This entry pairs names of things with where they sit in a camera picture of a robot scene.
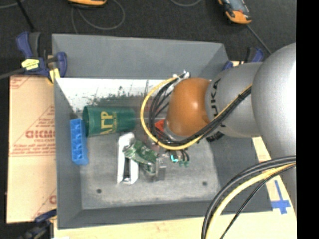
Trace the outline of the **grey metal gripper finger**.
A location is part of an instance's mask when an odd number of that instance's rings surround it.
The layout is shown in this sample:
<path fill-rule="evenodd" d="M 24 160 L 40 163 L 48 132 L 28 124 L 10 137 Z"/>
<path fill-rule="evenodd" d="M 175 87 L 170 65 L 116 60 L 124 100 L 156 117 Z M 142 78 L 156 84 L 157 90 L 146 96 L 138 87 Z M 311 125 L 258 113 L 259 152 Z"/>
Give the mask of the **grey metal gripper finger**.
<path fill-rule="evenodd" d="M 156 164 L 152 162 L 148 162 L 144 164 L 144 174 L 146 176 L 155 176 L 156 175 Z"/>
<path fill-rule="evenodd" d="M 156 180 L 162 181 L 165 179 L 166 163 L 162 158 L 156 160 Z"/>

